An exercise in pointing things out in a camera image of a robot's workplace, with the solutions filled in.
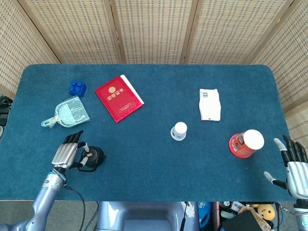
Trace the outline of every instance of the red book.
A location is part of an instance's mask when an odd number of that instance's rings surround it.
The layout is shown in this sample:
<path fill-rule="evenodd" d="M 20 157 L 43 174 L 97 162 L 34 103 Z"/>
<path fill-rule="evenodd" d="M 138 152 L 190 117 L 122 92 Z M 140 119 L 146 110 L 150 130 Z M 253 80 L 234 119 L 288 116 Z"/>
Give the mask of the red book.
<path fill-rule="evenodd" d="M 115 122 L 127 117 L 144 102 L 125 75 L 117 76 L 95 90 Z"/>

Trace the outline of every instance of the robotic arm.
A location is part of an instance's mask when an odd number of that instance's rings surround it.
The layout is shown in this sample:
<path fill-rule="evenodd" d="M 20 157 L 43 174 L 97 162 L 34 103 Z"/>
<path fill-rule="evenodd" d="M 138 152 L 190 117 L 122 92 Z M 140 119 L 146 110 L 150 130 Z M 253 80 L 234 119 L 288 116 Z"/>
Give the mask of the robotic arm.
<path fill-rule="evenodd" d="M 277 138 L 275 144 L 281 151 L 286 169 L 287 180 L 283 182 L 264 172 L 265 177 L 274 185 L 289 191 L 296 198 L 295 216 L 299 231 L 308 231 L 308 158 L 305 148 L 298 142 L 283 135 L 286 146 Z"/>
<path fill-rule="evenodd" d="M 65 172 L 72 168 L 78 167 L 80 171 L 89 158 L 93 158 L 92 153 L 89 153 L 89 147 L 87 143 L 78 143 L 80 135 L 83 131 L 69 135 L 65 138 L 63 144 L 58 148 L 53 160 L 52 170 L 48 173 L 44 183 L 38 193 L 32 207 L 34 210 L 34 216 L 30 220 L 25 220 L 14 224 L 12 226 L 7 224 L 0 224 L 0 231 L 43 231 L 46 227 L 47 216 L 51 210 L 53 202 L 62 188 L 66 186 Z M 83 147 L 84 152 L 79 163 L 75 163 L 75 155 L 77 149 Z"/>

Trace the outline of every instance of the gray floor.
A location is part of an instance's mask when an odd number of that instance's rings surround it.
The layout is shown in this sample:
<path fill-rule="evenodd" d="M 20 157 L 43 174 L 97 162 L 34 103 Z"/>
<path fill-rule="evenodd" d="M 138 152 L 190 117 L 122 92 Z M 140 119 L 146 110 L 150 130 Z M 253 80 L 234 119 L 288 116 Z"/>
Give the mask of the gray floor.
<path fill-rule="evenodd" d="M 293 211 L 293 202 L 282 202 L 283 206 L 287 207 L 289 210 Z M 0 201 L 0 223 L 13 224 L 18 221 L 29 219 L 32 215 L 32 202 L 31 201 Z M 86 202 L 86 218 L 85 225 L 88 224 L 92 216 L 97 209 L 96 202 Z M 51 213 L 47 219 L 47 231 L 54 230 L 67 230 L 67 231 L 78 231 L 81 219 L 82 219 L 83 207 L 81 201 L 56 201 L 52 207 Z M 97 216 L 94 221 L 89 225 L 88 231 L 92 231 L 97 221 Z M 131 230 L 129 227 L 133 227 L 135 221 L 130 221 L 127 223 L 127 229 Z M 149 226 L 146 221 L 143 223 L 143 227 Z M 151 230 L 161 230 L 162 226 L 167 224 L 157 225 L 157 229 L 151 224 Z M 293 215 L 284 212 L 284 222 L 280 228 L 280 231 L 298 231 L 296 228 L 296 221 Z"/>

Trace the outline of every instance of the clear plastic dustpan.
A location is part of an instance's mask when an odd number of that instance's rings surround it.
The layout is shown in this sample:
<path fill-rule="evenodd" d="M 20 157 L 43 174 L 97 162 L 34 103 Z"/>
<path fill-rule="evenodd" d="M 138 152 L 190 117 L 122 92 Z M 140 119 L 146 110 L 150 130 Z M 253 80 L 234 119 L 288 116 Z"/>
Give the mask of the clear plastic dustpan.
<path fill-rule="evenodd" d="M 56 106 L 54 117 L 43 121 L 43 127 L 53 127 L 56 122 L 63 127 L 71 128 L 77 124 L 89 121 L 90 118 L 78 96 L 65 100 Z"/>

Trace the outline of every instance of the blue toy block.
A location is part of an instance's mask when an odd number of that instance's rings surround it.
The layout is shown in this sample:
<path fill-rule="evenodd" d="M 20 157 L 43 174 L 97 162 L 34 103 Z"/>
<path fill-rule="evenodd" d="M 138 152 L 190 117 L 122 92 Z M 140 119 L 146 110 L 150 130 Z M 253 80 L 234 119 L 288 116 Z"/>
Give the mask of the blue toy block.
<path fill-rule="evenodd" d="M 87 86 L 84 82 L 77 82 L 73 80 L 68 88 L 68 91 L 71 95 L 78 95 L 79 97 L 83 97 L 85 95 L 86 89 Z"/>

